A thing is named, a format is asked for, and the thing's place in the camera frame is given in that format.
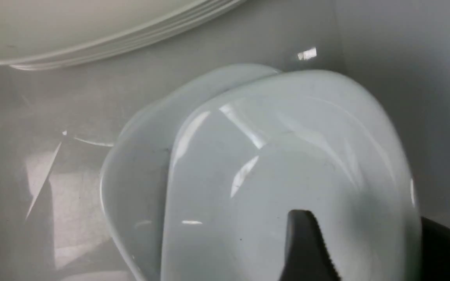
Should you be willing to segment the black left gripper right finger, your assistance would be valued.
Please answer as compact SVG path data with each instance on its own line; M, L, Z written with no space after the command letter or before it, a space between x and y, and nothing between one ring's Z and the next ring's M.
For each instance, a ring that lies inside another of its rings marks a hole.
M420 280L450 281L450 228L426 217L422 223Z

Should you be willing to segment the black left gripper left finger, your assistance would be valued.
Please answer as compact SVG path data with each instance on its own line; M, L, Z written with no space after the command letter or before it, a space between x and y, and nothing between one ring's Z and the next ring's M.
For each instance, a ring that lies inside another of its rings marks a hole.
M281 281L339 281L320 226L309 210L288 213Z

